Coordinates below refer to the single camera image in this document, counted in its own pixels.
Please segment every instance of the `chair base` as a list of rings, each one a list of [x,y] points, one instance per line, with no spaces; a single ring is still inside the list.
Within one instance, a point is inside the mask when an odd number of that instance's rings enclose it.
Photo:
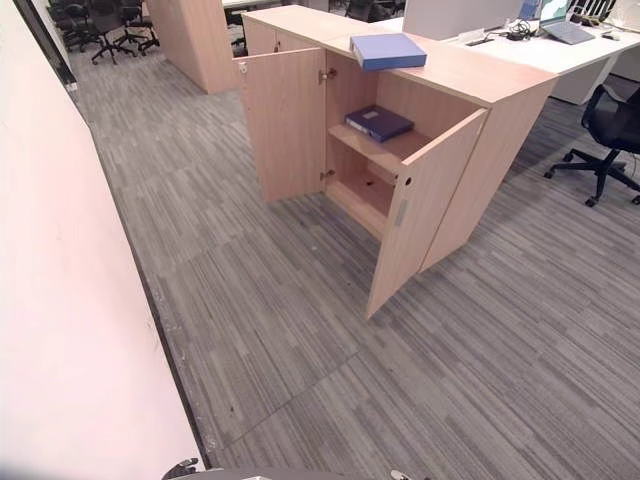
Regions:
[[[592,197],[589,197],[585,204],[589,207],[594,207],[600,201],[600,197],[602,196],[602,192],[604,191],[604,184],[608,176],[611,176],[619,182],[624,183],[632,190],[640,192],[640,184],[624,174],[624,168],[626,164],[623,162],[614,162],[619,154],[620,150],[611,150],[611,152],[609,152],[609,155],[607,155],[607,158],[601,160],[597,157],[594,157],[593,155],[589,155],[588,153],[572,149],[562,159],[563,163],[556,163],[555,165],[552,165],[551,168],[544,174],[544,176],[545,178],[553,178],[556,170],[586,170],[593,172],[594,175],[598,177],[596,194]],[[585,161],[582,163],[571,163],[571,160],[573,160],[574,156],[580,157]],[[640,205],[640,195],[635,197],[632,202],[635,205]]]
[[[93,63],[94,65],[97,65],[98,63],[96,62],[96,58],[100,57],[102,58],[102,55],[104,55],[105,52],[109,52],[111,54],[111,61],[113,62],[114,65],[117,65],[118,62],[116,62],[116,57],[113,54],[113,52],[124,52],[127,55],[131,55],[133,57],[136,56],[136,52],[134,52],[133,50],[129,50],[128,48],[122,47],[120,45],[116,45],[113,44],[109,41],[109,39],[107,38],[106,34],[102,34],[102,38],[101,40],[103,41],[103,45],[102,48],[98,51],[98,53],[96,53],[93,57],[91,57],[91,63]]]
[[[156,34],[153,32],[153,30],[149,29],[149,32],[151,33],[151,38],[148,38],[145,42],[138,44],[138,51],[142,53],[143,57],[147,55],[147,50],[149,48],[153,46],[156,46],[156,47],[160,46],[160,41],[156,37]]]
[[[140,42],[138,40],[144,40],[146,42],[149,39],[144,35],[137,35],[135,33],[130,33],[129,30],[125,28],[124,35],[116,38],[113,43],[118,46],[121,46],[124,42],[129,42],[129,44],[135,43],[136,45],[139,45]]]

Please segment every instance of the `cabinet hinge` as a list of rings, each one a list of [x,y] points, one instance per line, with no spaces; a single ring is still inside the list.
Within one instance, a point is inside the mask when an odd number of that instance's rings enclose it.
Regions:
[[[335,68],[330,68],[328,72],[318,70],[318,85],[322,85],[322,82],[324,82],[325,80],[331,80],[337,74],[338,71]]]
[[[324,180],[325,178],[330,177],[335,173],[336,173],[335,170],[327,170],[326,172],[320,172],[320,180]]]

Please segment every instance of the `binder on shelf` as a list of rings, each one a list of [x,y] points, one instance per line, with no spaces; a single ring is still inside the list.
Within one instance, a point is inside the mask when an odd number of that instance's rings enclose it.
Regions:
[[[413,129],[411,120],[377,105],[349,113],[345,122],[380,143]]]
[[[351,37],[351,51],[363,70],[422,67],[427,54],[404,33]]]

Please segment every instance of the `monitor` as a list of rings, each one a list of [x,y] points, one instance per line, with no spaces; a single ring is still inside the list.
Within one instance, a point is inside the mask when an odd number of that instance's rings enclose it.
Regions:
[[[540,25],[566,21],[569,2],[570,0],[542,0]]]

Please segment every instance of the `binder on cabinet top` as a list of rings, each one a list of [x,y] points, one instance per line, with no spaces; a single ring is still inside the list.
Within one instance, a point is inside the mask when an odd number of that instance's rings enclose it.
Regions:
[[[422,67],[427,54],[404,33],[351,37],[351,51],[363,70]]]

